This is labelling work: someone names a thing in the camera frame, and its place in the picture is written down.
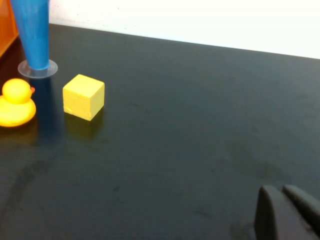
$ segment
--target black tabletop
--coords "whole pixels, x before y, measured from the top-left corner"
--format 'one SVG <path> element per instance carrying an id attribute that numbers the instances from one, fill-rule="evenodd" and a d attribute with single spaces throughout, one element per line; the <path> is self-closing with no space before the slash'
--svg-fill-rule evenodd
<path id="1" fill-rule="evenodd" d="M 36 118 L 0 128 L 1 239 L 251 240 L 260 186 L 320 199 L 319 60 L 58 25 L 50 58 Z M 63 112 L 77 74 L 106 83 L 92 122 Z"/>

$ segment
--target orange shelf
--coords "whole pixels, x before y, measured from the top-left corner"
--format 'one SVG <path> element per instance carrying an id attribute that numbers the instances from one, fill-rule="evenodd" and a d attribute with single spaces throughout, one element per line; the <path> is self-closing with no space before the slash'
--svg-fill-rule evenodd
<path id="1" fill-rule="evenodd" d="M 19 35 L 10 0 L 0 0 L 0 57 Z"/>

